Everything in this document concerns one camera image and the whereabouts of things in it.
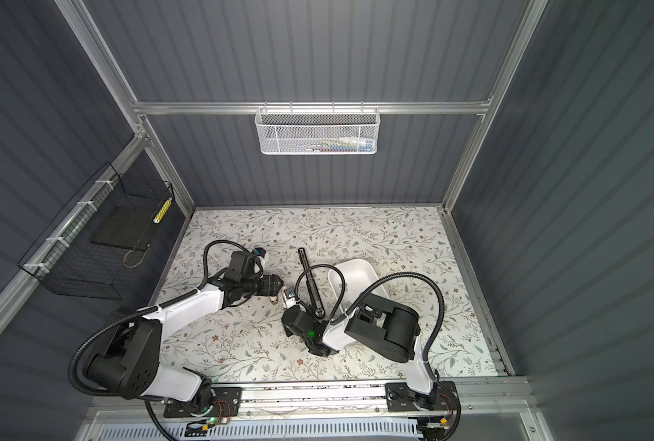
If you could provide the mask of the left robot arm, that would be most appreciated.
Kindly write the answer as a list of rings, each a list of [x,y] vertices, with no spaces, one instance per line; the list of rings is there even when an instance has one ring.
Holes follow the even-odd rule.
[[[265,261],[263,248],[240,248],[231,254],[229,266],[213,276],[204,263],[198,288],[117,319],[90,336],[73,354],[69,382],[92,396],[211,405],[211,380],[186,367],[163,364],[163,342],[204,316],[253,297],[277,297],[284,283],[278,275],[266,274]]]

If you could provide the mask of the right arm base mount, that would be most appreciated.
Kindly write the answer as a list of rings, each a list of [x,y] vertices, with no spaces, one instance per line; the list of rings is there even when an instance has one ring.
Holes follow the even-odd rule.
[[[387,407],[390,412],[453,413],[461,410],[457,387],[451,381],[436,381],[429,393],[411,390],[405,382],[390,382],[385,386]]]

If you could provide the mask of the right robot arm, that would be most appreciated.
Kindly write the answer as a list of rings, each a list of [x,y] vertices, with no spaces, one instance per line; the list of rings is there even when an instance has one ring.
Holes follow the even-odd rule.
[[[435,389],[435,373],[429,367],[415,310],[374,294],[358,303],[337,323],[321,322],[294,304],[281,322],[289,336],[297,336],[315,356],[332,356],[352,343],[360,343],[388,360],[402,364],[408,388],[420,395]]]

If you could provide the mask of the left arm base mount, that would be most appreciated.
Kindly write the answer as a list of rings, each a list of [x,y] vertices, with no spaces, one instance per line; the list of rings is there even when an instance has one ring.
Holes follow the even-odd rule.
[[[172,401],[167,404],[163,417],[230,419],[238,415],[243,391],[239,387],[205,388],[189,402]]]

